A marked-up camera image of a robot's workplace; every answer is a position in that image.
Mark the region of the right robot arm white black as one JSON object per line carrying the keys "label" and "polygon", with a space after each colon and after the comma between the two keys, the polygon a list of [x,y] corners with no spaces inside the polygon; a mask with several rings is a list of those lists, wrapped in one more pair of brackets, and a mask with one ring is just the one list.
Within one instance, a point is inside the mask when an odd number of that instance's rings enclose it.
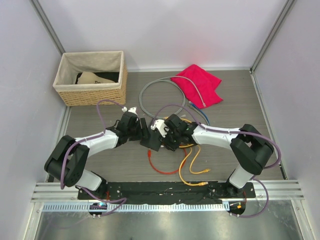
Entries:
{"label": "right robot arm white black", "polygon": [[180,145],[211,145],[233,152],[237,168],[229,176],[226,193],[233,198],[244,191],[245,184],[260,175],[274,153],[271,142],[252,125],[241,128],[212,127],[198,122],[186,122],[172,114],[165,120],[158,119],[151,126],[161,135],[162,144],[169,150]]}

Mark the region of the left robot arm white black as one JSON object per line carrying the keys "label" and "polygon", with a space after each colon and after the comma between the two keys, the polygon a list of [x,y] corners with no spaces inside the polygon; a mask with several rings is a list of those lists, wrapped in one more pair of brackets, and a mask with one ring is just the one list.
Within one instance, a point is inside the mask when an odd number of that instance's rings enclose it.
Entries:
{"label": "left robot arm white black", "polygon": [[139,118],[134,108],[126,111],[120,120],[102,132],[86,137],[63,136],[50,154],[44,170],[59,180],[61,187],[78,186],[89,190],[100,200],[107,192],[104,178],[85,170],[87,159],[105,150],[115,149],[128,141],[139,141],[147,127],[146,119]]}

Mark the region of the black network switch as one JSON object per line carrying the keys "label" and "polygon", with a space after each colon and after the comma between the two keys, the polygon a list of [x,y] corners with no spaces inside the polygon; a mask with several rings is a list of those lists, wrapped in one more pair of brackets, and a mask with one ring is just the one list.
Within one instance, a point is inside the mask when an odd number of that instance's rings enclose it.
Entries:
{"label": "black network switch", "polygon": [[140,145],[158,152],[162,144],[161,139],[162,135],[158,131],[148,129],[142,137]]}

